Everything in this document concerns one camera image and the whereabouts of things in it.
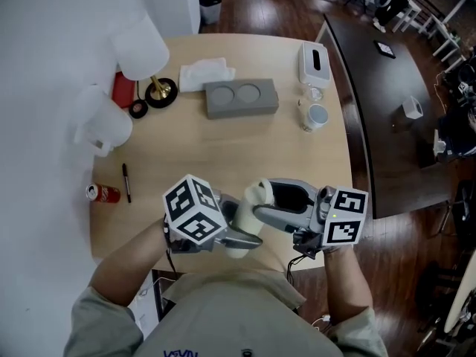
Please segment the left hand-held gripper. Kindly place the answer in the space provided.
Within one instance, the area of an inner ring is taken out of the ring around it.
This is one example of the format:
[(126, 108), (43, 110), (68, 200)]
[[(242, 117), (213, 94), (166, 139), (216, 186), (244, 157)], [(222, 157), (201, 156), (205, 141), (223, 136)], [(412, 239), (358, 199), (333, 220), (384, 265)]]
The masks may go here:
[(211, 251), (214, 240), (226, 248), (258, 248), (263, 241), (256, 235), (226, 230), (233, 222), (240, 200), (221, 195), (221, 209), (210, 184), (187, 174), (163, 196), (166, 239), (175, 253)]

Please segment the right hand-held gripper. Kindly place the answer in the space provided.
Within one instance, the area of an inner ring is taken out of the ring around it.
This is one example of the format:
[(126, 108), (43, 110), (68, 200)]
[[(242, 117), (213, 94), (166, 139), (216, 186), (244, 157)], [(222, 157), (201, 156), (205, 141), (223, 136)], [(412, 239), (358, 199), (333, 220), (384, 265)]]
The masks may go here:
[(287, 178), (269, 182), (274, 204), (256, 205), (253, 214), (273, 228), (295, 231), (293, 249), (297, 252), (314, 259), (319, 251), (355, 245), (360, 240), (367, 214), (367, 192), (329, 186), (318, 192), (304, 181)]

